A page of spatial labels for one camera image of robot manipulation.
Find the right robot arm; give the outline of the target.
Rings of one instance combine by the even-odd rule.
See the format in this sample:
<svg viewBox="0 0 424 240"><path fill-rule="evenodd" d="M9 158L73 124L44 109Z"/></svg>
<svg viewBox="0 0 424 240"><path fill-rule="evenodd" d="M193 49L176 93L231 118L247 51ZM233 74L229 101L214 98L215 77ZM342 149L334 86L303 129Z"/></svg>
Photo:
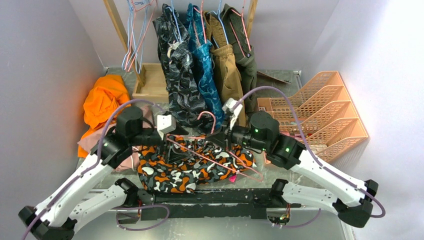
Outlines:
<svg viewBox="0 0 424 240"><path fill-rule="evenodd" d="M293 137L279 131L279 122L265 111L255 112L249 127L223 124L205 139L225 150L233 145L263 151L271 164L303 175L320 189L277 178L269 192L273 207L314 206L331 212L344 223L363 228L372 216L378 191L374 180L359 180L323 161Z"/></svg>

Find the orange camouflage shorts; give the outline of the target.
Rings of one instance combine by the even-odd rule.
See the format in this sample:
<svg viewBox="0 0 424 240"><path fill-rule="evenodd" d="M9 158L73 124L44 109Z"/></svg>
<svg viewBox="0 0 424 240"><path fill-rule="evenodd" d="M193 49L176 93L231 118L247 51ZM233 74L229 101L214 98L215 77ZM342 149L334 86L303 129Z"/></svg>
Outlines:
<svg viewBox="0 0 424 240"><path fill-rule="evenodd" d="M142 187L150 192L193 193L198 185L228 179L256 165L253 154L239 145L225 152L203 139L171 137L187 160L168 164L156 146L141 146L137 168Z"/></svg>

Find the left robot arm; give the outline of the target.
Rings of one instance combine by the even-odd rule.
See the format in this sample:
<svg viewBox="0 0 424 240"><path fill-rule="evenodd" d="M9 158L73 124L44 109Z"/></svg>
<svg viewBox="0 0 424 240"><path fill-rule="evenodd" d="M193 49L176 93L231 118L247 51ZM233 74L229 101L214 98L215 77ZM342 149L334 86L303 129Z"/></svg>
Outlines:
<svg viewBox="0 0 424 240"><path fill-rule="evenodd" d="M130 106L112 114L113 127L105 127L101 138L85 161L49 197L36 206L25 206L19 218L26 233L38 240L70 240L88 222L114 208L135 207L139 188L129 179L118 179L103 193L84 200L84 196L105 176L133 154L137 146L158 146L165 150L165 138L188 132L169 113L158 115L155 123L143 111Z"/></svg>

